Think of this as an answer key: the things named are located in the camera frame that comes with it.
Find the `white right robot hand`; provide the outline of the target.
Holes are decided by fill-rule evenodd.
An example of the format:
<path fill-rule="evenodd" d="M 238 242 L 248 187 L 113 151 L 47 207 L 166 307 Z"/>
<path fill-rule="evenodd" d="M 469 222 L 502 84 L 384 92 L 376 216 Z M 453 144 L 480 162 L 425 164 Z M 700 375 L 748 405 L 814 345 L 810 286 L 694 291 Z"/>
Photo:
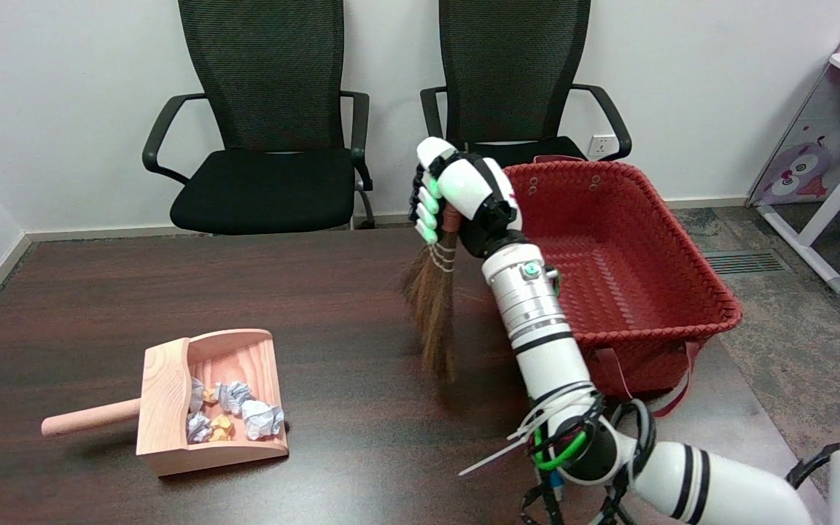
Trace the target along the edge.
<path fill-rule="evenodd" d="M 434 136 L 421 141 L 416 154 L 409 219 L 424 243 L 446 239 L 447 207 L 458 212 L 458 238 L 475 258 L 527 243 L 513 187 L 496 160 L 460 152 Z"/>

